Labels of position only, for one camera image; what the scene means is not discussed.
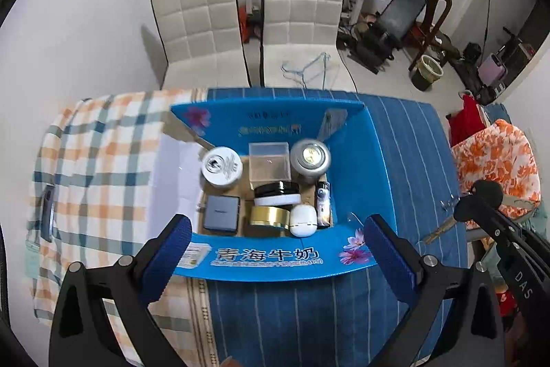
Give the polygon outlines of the white padded chair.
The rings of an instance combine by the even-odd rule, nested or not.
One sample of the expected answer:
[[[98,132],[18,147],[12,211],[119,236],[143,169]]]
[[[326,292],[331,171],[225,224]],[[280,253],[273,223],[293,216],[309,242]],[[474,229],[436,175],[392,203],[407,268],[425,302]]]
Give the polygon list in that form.
[[[238,0],[150,0],[167,61],[164,88],[250,87]]]
[[[343,0],[262,0],[261,82],[264,87],[298,88],[283,77],[283,63],[300,70],[321,52],[330,56],[325,89],[356,91],[356,86],[337,49],[338,25]],[[318,62],[307,78],[322,71]],[[322,77],[308,83],[321,89]]]

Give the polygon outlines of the white power adapter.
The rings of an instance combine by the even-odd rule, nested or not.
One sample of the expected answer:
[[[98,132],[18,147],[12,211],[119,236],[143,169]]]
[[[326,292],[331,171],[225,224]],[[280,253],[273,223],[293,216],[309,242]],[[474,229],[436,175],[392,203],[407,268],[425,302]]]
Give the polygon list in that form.
[[[238,196],[208,196],[203,227],[212,232],[234,234],[238,230],[241,199]]]

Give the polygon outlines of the right white padded chair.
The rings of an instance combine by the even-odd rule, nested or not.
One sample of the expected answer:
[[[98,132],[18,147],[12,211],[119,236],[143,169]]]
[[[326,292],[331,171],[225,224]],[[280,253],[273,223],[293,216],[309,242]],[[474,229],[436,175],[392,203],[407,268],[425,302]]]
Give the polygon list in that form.
[[[343,0],[262,0],[261,82],[264,87],[298,88],[283,77],[283,63],[300,70],[321,52],[330,56],[325,89],[356,91],[356,86],[337,49],[338,25]],[[307,78],[322,71],[318,62]],[[321,89],[322,77],[308,83]]]

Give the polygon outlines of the brown wooden chair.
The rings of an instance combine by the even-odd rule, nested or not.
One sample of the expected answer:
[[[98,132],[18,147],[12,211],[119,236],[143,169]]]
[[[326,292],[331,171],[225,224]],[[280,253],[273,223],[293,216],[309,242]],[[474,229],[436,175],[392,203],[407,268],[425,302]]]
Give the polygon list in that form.
[[[435,10],[440,1],[445,3],[445,8],[439,16],[439,19],[433,23],[432,21],[435,18]],[[443,64],[446,64],[451,56],[457,54],[458,50],[452,46],[450,39],[445,35],[445,33],[440,33],[441,26],[447,19],[451,8],[452,0],[426,0],[422,23],[416,26],[418,33],[410,34],[410,36],[416,40],[416,45],[419,52],[410,63],[408,71],[411,72],[416,67],[421,56],[426,52],[429,46],[435,46],[445,53]]]

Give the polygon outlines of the clear acrylic cube box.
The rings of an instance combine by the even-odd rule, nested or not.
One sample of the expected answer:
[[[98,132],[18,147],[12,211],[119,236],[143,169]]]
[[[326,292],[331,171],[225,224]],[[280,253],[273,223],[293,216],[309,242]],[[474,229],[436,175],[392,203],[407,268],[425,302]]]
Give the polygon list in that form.
[[[248,163],[249,182],[253,189],[268,183],[291,180],[287,142],[250,143]]]

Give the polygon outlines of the black smartphone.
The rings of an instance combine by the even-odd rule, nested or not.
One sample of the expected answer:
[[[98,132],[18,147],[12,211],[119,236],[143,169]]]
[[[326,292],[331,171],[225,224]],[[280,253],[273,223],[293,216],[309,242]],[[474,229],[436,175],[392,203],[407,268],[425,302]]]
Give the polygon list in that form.
[[[42,196],[40,234],[45,241],[52,241],[55,204],[55,186],[47,184]]]

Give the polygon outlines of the white jar black lid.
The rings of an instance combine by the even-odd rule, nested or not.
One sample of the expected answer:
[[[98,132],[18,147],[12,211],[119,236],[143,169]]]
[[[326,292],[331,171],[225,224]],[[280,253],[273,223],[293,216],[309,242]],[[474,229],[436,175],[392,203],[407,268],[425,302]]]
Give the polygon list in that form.
[[[254,189],[254,205],[286,207],[301,203],[299,184],[292,181],[266,183]]]

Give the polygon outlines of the blue striped tablecloth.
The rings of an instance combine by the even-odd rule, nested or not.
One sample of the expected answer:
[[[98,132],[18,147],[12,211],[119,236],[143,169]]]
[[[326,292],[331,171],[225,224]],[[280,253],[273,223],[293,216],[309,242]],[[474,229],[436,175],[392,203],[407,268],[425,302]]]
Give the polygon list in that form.
[[[435,109],[425,102],[343,91],[228,88],[186,120],[204,137],[246,152],[251,142],[325,136],[334,225],[308,238],[225,237],[206,277],[219,360],[244,366],[365,366],[406,313],[364,244],[364,219],[382,216],[422,254],[466,266],[465,230],[432,244],[459,192]]]

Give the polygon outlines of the orange floral cushion chair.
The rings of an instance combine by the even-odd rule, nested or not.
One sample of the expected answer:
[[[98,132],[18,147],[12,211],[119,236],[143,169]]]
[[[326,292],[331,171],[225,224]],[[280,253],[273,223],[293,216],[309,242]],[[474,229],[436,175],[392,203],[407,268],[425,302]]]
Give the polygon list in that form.
[[[526,134],[503,119],[476,132],[451,149],[462,193],[474,182],[494,181],[506,196],[515,199],[504,203],[500,211],[518,220],[542,200],[542,188],[535,155]]]

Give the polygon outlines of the black car key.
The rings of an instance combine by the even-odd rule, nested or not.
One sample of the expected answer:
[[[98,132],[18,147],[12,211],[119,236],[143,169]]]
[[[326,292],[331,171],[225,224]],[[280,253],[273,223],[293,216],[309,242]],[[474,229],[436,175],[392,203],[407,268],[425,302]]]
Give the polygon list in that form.
[[[451,230],[457,223],[467,223],[470,219],[469,212],[467,212],[465,199],[469,194],[461,196],[450,196],[447,201],[441,201],[440,205],[444,212],[448,212],[449,215],[445,221],[441,222],[435,230],[432,230],[430,234],[422,239],[422,242],[426,245],[432,244],[439,239],[442,234],[445,234]]]

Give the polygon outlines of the white earbuds case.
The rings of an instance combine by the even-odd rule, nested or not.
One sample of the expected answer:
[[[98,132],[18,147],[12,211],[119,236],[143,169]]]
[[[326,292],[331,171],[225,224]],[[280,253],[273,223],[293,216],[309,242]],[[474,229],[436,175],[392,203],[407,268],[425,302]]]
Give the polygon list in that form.
[[[317,212],[312,205],[293,207],[289,218],[289,232],[296,238],[307,238],[317,231]]]

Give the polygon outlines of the round metal lid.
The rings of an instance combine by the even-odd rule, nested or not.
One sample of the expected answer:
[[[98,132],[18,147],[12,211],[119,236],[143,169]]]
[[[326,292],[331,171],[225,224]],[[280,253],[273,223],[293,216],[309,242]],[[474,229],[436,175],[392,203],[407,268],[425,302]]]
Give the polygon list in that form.
[[[277,229],[287,229],[290,212],[271,206],[252,206],[249,223],[251,226],[262,226]]]

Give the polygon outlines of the silver round tin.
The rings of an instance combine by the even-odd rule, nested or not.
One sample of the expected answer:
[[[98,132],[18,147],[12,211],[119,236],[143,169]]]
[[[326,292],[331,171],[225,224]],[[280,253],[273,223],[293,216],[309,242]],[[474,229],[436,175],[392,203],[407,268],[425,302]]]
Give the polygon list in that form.
[[[328,171],[331,154],[320,141],[303,139],[290,150],[290,164],[293,176],[306,184],[316,183]]]

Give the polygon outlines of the red bag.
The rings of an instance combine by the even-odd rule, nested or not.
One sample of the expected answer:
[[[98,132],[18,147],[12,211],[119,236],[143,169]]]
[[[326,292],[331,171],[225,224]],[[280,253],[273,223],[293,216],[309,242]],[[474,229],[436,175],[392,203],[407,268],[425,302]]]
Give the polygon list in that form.
[[[461,93],[462,108],[446,115],[449,126],[449,143],[453,147],[487,127],[482,111],[469,91]]]

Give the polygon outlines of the plaid checkered cloth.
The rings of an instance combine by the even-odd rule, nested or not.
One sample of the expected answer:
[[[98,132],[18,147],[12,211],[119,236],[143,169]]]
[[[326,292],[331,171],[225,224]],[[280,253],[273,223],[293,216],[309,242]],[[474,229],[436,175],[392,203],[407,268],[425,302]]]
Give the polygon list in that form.
[[[70,263],[111,266],[147,241],[152,172],[170,108],[206,98],[206,89],[197,88],[85,99],[47,128],[34,164],[25,241],[25,273],[41,324],[52,322]],[[47,184],[55,186],[50,242],[40,234]]]

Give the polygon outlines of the white round printed tin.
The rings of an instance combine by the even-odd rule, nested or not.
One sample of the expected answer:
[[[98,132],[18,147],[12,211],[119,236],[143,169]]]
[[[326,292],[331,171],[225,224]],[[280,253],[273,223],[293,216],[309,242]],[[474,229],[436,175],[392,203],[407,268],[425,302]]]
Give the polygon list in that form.
[[[229,189],[241,180],[243,164],[241,157],[229,147],[215,147],[202,159],[201,173],[211,186]]]

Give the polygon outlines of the dark waste bin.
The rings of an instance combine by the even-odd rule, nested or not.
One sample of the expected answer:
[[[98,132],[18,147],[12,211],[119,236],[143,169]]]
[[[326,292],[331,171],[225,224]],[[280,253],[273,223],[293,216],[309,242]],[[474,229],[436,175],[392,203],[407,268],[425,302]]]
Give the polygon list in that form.
[[[443,75],[444,71],[437,60],[429,55],[422,55],[415,65],[411,82],[416,89],[426,91]]]

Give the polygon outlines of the black weight bench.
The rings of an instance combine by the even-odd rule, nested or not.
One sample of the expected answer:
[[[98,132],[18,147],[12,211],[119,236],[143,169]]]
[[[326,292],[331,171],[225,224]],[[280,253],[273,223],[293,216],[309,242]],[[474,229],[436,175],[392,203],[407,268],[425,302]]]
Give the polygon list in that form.
[[[393,50],[403,46],[403,39],[419,14],[426,0],[392,0],[374,22],[357,34],[350,56],[373,74],[380,71],[386,60],[393,60]]]

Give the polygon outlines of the blue cardboard box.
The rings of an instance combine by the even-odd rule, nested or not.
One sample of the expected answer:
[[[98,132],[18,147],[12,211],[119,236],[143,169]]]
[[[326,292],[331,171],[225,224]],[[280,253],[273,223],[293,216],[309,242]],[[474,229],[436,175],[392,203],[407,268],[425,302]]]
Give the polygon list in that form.
[[[322,279],[371,266],[371,217],[396,220],[369,109],[358,100],[244,98],[170,107],[147,234],[173,216],[177,273],[238,282]]]

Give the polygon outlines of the pink suitcase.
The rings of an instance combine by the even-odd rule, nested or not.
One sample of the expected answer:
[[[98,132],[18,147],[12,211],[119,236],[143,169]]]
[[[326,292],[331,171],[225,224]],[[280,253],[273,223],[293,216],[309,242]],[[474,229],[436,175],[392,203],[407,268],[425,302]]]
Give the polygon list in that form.
[[[505,65],[494,53],[490,53],[478,68],[478,77],[486,86],[496,86],[506,74],[507,69]]]

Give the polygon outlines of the left white padded chair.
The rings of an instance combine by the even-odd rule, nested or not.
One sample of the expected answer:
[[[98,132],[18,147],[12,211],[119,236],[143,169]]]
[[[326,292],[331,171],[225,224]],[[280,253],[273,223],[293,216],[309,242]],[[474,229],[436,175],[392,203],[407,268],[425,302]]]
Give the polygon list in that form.
[[[167,61],[164,88],[250,87],[238,0],[150,0]]]

